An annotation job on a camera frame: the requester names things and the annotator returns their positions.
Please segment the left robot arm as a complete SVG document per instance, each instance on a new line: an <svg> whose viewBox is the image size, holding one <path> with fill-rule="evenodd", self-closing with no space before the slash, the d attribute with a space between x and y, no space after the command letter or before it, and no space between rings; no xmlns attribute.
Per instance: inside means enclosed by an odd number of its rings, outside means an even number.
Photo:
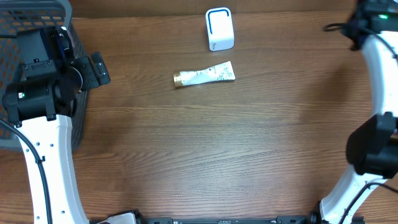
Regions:
<svg viewBox="0 0 398 224"><path fill-rule="evenodd" d="M23 81L2 98L4 127L19 139L25 156L36 223L87 223L72 160L73 102L77 94L108 84L101 55L76 57L66 27L16 34Z"/></svg>

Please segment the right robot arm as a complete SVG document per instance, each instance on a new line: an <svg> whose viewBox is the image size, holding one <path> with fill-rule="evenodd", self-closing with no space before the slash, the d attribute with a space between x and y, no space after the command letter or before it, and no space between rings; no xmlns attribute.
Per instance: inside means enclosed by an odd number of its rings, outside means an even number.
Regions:
<svg viewBox="0 0 398 224"><path fill-rule="evenodd" d="M352 51L366 61L371 86L371 117L353 131L346 143L348 166L333 190L320 200L307 223L364 223L356 211L378 187L397 174L397 1L361 0L338 30L349 38Z"/></svg>

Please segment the white Pantene tube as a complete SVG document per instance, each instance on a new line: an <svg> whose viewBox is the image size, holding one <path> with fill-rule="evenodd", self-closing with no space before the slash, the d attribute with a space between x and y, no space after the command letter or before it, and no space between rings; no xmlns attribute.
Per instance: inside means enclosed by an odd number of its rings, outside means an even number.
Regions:
<svg viewBox="0 0 398 224"><path fill-rule="evenodd" d="M175 88L212 82L229 82L235 81L235 79L233 66L230 61L204 70L178 72L173 76Z"/></svg>

